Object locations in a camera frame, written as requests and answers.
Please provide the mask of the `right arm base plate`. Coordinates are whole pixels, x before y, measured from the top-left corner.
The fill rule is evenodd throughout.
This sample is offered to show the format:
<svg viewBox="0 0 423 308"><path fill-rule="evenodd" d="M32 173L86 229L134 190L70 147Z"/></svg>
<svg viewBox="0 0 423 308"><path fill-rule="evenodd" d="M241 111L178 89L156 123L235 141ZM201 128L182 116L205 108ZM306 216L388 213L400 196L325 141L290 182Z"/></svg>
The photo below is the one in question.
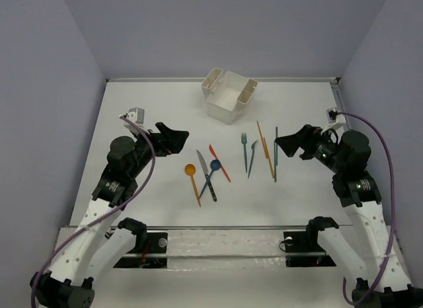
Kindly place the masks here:
<svg viewBox="0 0 423 308"><path fill-rule="evenodd" d="M310 245L305 231L285 231L279 242L288 268L335 267L332 258L317 244Z"/></svg>

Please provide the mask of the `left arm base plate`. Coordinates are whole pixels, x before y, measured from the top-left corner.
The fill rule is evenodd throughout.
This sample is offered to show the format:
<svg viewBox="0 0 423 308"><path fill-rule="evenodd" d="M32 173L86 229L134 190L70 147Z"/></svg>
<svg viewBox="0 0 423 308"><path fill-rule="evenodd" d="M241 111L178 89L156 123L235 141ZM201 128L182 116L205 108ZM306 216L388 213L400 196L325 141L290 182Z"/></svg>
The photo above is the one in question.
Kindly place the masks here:
<svg viewBox="0 0 423 308"><path fill-rule="evenodd" d="M114 268L121 269L160 269L167 268L168 233L148 231L143 245L139 243L125 254Z"/></svg>

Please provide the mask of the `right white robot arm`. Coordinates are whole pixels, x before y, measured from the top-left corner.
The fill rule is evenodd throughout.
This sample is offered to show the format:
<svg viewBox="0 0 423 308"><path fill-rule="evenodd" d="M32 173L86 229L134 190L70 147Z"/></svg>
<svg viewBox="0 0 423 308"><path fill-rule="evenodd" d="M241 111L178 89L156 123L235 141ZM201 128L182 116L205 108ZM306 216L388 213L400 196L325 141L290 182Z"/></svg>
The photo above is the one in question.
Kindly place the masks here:
<svg viewBox="0 0 423 308"><path fill-rule="evenodd" d="M315 217L306 226L305 244L323 249L343 273L343 283L355 288L345 295L354 307L421 307L422 289L412 285L393 248L393 232L383 217L381 195L367 171L369 139L355 130L332 140L332 129L304 125L297 133L275 139L293 157L317 159L333 173L332 187L360 242L356 251L331 217Z"/></svg>

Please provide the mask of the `black handled steel knife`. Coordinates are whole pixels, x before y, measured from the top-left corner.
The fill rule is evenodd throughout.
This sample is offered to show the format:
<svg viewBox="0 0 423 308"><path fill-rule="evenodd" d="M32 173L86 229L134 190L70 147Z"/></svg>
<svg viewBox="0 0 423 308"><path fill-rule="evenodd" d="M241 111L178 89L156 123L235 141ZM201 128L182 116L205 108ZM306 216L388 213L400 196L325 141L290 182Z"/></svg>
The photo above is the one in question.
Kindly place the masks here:
<svg viewBox="0 0 423 308"><path fill-rule="evenodd" d="M208 170L208 166L207 166L207 164L206 164L206 161L205 161L205 159L204 159L203 155L200 153L200 151L199 151L199 150L196 150L196 152L197 152L197 156L198 156L198 159L199 159L200 165L201 165L202 170L203 170L203 172L204 172L204 175L205 175L205 177L207 178L207 177L209 176L209 170ZM217 197L216 197L216 195L215 195L215 191L214 191L214 188L213 188L213 186L212 186L212 183L211 183L211 182L209 182L209 183L208 183L208 188L209 188L209 190L210 190L210 194L211 194L211 196L212 196L213 201L214 201L214 202L216 202L216 201L217 201Z"/></svg>

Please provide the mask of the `long teal chopstick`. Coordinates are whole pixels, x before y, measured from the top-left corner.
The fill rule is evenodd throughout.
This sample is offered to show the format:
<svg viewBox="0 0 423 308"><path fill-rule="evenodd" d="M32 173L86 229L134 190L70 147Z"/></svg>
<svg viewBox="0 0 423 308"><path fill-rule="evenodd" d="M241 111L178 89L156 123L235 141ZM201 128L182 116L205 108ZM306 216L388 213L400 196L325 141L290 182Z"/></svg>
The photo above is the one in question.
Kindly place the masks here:
<svg viewBox="0 0 423 308"><path fill-rule="evenodd" d="M278 146L276 138L278 137L278 127L275 127L275 140L274 140L274 182L277 182L277 166L278 166Z"/></svg>

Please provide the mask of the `teal plastic knife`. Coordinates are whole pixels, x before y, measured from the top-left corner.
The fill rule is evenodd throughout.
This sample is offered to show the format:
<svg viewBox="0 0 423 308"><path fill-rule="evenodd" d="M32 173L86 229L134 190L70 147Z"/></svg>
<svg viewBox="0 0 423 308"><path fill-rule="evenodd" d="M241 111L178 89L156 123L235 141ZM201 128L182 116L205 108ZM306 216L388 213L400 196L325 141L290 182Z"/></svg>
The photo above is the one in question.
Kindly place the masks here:
<svg viewBox="0 0 423 308"><path fill-rule="evenodd" d="M251 174L251 171L252 171L252 164L253 164L253 161L254 161L255 148L256 148L257 143L258 143L258 139L256 141L254 141L251 145L252 153L251 153L251 157L250 157L249 169L248 169L248 174L247 174L248 178L250 178L250 174Z"/></svg>

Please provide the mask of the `blue spoon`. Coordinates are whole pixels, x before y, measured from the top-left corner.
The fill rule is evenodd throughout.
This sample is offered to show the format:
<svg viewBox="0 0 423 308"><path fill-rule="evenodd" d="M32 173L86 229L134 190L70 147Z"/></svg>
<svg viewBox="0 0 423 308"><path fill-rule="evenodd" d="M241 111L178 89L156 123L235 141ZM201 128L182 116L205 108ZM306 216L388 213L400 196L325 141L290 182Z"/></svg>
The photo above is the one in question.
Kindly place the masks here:
<svg viewBox="0 0 423 308"><path fill-rule="evenodd" d="M221 168L220 161L218 159L214 159L210 163L210 168L211 168L211 173L206 177L206 182L203 185L202 191L200 192L200 197L202 197L206 188L211 184L211 177L212 177L213 173Z"/></svg>

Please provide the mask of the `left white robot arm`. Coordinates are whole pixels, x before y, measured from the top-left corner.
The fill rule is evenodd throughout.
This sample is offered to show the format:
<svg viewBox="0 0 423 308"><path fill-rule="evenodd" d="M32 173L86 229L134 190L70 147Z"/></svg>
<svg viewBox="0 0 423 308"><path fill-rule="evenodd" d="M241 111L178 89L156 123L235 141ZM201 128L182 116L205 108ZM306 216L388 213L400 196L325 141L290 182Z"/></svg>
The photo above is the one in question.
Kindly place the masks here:
<svg viewBox="0 0 423 308"><path fill-rule="evenodd" d="M90 307L101 279L129 251L148 248L147 227L132 218L113 222L145 188L137 176L155 167L158 157L182 151L189 133L172 130L157 122L157 133L144 130L121 117L132 136L120 136L110 144L107 164L95 187L87 210L75 232L50 255L31 281L32 307Z"/></svg>

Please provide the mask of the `teal plastic fork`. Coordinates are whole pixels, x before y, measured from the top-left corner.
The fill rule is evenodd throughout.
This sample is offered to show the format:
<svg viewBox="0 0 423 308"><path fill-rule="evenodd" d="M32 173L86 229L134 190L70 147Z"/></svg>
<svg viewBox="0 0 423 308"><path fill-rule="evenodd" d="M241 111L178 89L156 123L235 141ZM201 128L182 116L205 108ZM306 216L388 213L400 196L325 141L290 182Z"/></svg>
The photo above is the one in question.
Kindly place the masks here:
<svg viewBox="0 0 423 308"><path fill-rule="evenodd" d="M241 143L243 144L243 156L245 163L245 172L248 172L248 162L247 162L247 134L243 132L241 134Z"/></svg>

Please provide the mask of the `orange spoon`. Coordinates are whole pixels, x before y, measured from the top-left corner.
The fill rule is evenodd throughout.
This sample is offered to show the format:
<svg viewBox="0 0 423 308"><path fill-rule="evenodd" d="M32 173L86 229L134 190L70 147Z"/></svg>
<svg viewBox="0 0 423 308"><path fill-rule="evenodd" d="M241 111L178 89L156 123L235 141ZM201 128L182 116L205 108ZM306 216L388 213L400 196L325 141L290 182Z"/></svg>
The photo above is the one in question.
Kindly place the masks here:
<svg viewBox="0 0 423 308"><path fill-rule="evenodd" d="M195 180L194 180L196 168L193 164L187 164L185 166L184 170L185 170L185 173L190 177L197 203L198 203L199 207L201 207L202 205L201 205L201 201L200 201L200 196L199 196L198 189L197 189L197 186L196 186L196 183L195 183Z"/></svg>

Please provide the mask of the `white utensil caddy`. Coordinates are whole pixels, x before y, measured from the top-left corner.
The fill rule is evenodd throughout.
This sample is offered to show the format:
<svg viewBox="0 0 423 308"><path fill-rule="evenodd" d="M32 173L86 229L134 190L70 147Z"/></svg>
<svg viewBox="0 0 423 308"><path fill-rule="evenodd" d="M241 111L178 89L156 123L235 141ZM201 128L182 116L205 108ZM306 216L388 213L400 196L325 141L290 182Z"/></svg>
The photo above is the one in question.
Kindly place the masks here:
<svg viewBox="0 0 423 308"><path fill-rule="evenodd" d="M233 124L243 115L257 86L255 79L213 68L201 85L207 115L224 124Z"/></svg>

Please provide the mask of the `long orange chopstick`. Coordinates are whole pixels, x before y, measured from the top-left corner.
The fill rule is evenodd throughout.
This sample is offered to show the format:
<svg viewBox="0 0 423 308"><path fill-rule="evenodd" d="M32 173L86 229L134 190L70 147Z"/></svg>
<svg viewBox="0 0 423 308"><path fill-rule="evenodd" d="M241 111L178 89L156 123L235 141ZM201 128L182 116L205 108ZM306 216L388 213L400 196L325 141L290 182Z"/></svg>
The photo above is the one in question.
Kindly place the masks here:
<svg viewBox="0 0 423 308"><path fill-rule="evenodd" d="M269 167L270 167L270 173L272 175L272 178L274 179L274 177L275 177L274 168L273 168L273 165L272 165L272 161L270 159L270 154L269 154L269 151L268 151L268 146L267 146L267 143L266 143L266 139L263 136L262 129L260 127L259 121L256 121L256 124L257 124L257 127L258 127L258 131L259 131L259 135L260 135L260 140L261 140L261 143L262 143L262 146L263 146L265 158L268 161L268 164L269 164Z"/></svg>

